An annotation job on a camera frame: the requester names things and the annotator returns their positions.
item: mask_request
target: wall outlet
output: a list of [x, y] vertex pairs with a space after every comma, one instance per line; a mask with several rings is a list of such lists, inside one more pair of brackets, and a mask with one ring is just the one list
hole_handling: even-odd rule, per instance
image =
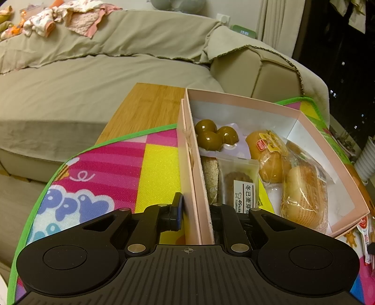
[[228, 15], [217, 14], [216, 19], [219, 20], [221, 23], [225, 24], [226, 26], [229, 26], [229, 20], [231, 19], [231, 17]]

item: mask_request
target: packaged bread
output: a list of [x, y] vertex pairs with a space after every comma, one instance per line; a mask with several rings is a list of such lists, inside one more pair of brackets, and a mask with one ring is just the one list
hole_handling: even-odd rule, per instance
[[291, 168], [284, 171], [281, 216], [325, 233], [328, 226], [328, 175], [317, 161], [295, 144], [288, 159]]
[[270, 130], [258, 130], [249, 134], [246, 142], [249, 146], [251, 159], [259, 161], [261, 179], [266, 183], [282, 183], [282, 156], [288, 154], [283, 141]]

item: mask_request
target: pink cardboard box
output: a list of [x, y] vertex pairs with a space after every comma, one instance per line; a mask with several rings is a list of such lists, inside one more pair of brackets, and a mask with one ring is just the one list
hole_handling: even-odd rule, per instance
[[328, 230], [337, 237], [369, 213], [359, 189], [334, 150], [299, 110], [236, 95], [186, 89], [177, 124], [187, 244], [213, 244], [213, 230], [193, 117], [218, 125], [236, 123], [247, 135], [268, 129], [306, 150], [333, 182], [328, 184]]

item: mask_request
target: curtain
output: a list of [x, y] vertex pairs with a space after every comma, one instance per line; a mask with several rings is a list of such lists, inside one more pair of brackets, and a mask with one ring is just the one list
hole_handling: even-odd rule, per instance
[[305, 0], [262, 0], [258, 39], [292, 57]]

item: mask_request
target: play mat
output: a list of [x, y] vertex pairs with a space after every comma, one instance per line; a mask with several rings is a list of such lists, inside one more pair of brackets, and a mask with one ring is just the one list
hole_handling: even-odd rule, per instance
[[[294, 98], [279, 104], [301, 110], [344, 164], [350, 164], [312, 99]], [[46, 185], [29, 215], [13, 260], [7, 303], [13, 304], [26, 292], [15, 262], [27, 244], [122, 207], [140, 213], [152, 204], [171, 203], [179, 191], [175, 124], [116, 138], [72, 157]], [[364, 304], [375, 305], [375, 279], [370, 276], [371, 266], [364, 265], [358, 232], [353, 230], [339, 239], [348, 242], [360, 257], [360, 273], [351, 293]], [[160, 243], [184, 244], [183, 228], [162, 233]]]

